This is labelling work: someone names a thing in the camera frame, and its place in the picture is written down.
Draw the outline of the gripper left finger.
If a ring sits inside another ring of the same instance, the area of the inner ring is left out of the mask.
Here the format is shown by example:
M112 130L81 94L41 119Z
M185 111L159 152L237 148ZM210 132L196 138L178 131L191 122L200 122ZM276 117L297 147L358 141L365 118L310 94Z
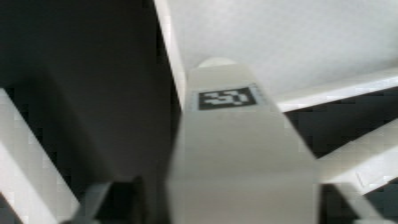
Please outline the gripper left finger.
M89 187L73 218L65 224L146 224L144 180L104 182Z

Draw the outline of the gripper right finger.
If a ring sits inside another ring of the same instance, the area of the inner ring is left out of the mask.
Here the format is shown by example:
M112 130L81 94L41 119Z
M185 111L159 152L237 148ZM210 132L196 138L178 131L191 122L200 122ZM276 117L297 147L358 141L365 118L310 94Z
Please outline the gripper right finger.
M349 184L322 185L319 224L386 224L386 218Z

